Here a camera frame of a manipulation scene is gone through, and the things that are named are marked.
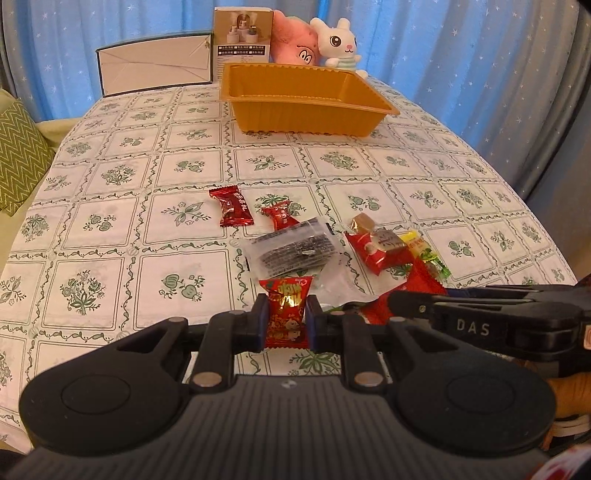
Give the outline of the right hand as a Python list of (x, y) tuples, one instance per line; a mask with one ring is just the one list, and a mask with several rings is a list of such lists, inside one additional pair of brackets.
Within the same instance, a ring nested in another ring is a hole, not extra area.
[(542, 449), (564, 450), (590, 442), (590, 373), (546, 380), (556, 397), (555, 420)]

